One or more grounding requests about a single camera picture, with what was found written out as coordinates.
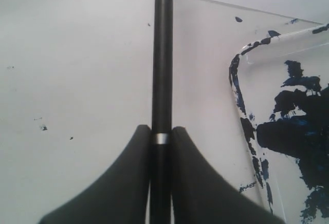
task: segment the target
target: black pole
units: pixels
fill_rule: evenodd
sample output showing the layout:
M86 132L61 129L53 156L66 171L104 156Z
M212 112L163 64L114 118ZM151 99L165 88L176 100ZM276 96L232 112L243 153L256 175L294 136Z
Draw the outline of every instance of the black pole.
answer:
M170 224L173 0L155 0L150 224Z

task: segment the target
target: silver band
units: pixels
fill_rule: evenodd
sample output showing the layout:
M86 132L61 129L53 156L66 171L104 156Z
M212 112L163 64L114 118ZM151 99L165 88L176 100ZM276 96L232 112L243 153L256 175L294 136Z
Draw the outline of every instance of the silver band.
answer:
M168 144L169 143L169 134L167 133L158 133L154 135L154 144Z

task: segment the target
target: transparent plastic tray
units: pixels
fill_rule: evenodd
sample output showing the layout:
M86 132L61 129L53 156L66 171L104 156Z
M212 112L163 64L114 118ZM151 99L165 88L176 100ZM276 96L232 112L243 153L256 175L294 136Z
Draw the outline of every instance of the transparent plastic tray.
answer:
M264 207L329 223L329 24L245 46L229 80Z

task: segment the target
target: black rod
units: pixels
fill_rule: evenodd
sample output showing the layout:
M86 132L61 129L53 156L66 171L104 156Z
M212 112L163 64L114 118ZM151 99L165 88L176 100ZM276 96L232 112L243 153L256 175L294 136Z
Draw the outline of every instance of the black rod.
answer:
M173 0L155 0L150 224L170 224Z
M172 120L173 0L155 0L152 131L170 133Z

